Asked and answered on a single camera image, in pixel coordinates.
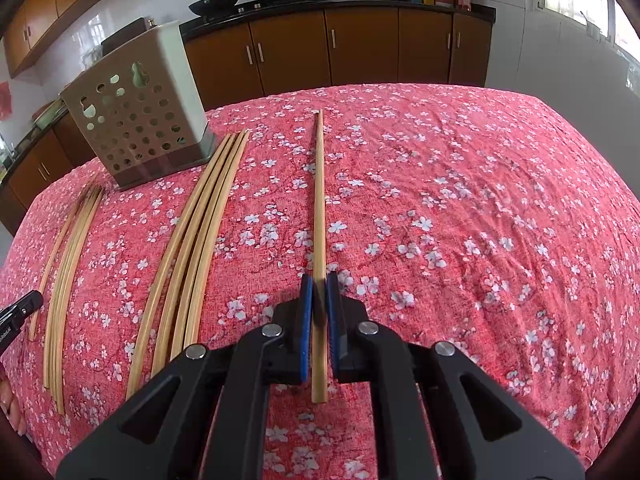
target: triangular cutout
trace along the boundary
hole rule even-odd
[[[178,377],[171,378],[163,384],[121,425],[120,431],[144,444],[152,444],[160,433],[164,418],[179,386]]]
[[[522,427],[522,421],[515,413],[501,403],[478,378],[464,374],[460,377],[460,383],[486,441],[494,442]]]

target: silver screw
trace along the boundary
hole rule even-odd
[[[374,335],[378,333],[378,326],[373,321],[363,321],[358,324],[358,330],[364,335]]]
[[[195,344],[187,346],[186,355],[189,359],[202,359],[206,353],[207,349],[204,345]]]
[[[436,354],[443,355],[444,357],[450,357],[456,351],[456,347],[449,341],[438,341],[434,346]]]
[[[277,323],[269,323],[262,327],[262,335],[265,337],[277,337],[282,334],[282,327]]]

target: perforated basket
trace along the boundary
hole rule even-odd
[[[60,96],[123,189],[203,164],[214,151],[178,22],[127,41]]]

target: hand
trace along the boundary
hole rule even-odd
[[[27,432],[27,421],[20,411],[18,397],[11,389],[11,383],[6,377],[0,378],[0,409],[6,415],[11,427],[23,436]]]

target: tablecloth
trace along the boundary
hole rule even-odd
[[[311,269],[320,107],[327,267],[345,293],[408,341],[453,342],[588,466],[638,390],[639,203],[571,125],[530,96],[362,85],[208,112],[217,134],[248,128],[250,140],[220,227],[200,340],[216,348],[267,322]],[[28,211],[0,304],[38,286],[86,183],[106,188],[68,306],[66,415],[41,382],[54,272],[36,340],[21,335],[2,358],[50,470],[123,402],[133,352],[146,353],[148,377],[159,313],[148,348],[136,348],[140,319],[201,172],[120,192],[95,159]],[[265,478],[377,477],[365,384],[332,381],[322,405],[311,404],[308,386],[272,390]]]

